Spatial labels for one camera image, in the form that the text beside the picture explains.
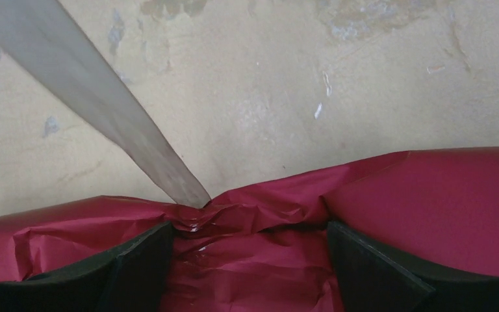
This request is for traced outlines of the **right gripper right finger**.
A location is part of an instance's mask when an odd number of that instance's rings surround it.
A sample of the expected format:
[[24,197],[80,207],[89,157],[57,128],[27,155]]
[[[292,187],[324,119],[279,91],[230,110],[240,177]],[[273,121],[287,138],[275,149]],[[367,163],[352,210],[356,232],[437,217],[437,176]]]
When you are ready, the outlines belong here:
[[427,261],[338,221],[327,243],[346,311],[499,311],[499,277]]

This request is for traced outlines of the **pink flower bouquet red wrap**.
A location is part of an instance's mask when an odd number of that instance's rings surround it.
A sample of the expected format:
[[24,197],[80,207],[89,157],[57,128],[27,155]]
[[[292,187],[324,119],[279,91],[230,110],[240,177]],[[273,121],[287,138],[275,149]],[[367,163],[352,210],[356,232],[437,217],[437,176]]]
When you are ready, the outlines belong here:
[[158,311],[346,311],[330,221],[427,261],[499,277],[499,147],[389,153],[229,190],[202,209],[98,196],[1,216],[0,282],[171,222]]

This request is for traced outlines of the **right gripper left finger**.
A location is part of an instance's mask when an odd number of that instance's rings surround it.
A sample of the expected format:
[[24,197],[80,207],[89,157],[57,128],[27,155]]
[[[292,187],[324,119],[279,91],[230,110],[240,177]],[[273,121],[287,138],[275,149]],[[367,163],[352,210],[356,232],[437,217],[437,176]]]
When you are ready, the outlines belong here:
[[172,247],[172,223],[163,222],[62,268],[0,282],[0,311],[158,311]]

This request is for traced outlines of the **cream printed ribbon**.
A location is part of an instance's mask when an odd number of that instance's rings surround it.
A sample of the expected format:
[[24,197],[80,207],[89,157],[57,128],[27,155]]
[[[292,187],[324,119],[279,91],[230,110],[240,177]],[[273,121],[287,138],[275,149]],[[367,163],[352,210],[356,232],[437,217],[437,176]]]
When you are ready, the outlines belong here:
[[74,113],[117,144],[174,202],[209,193],[58,1],[0,1],[0,47]]

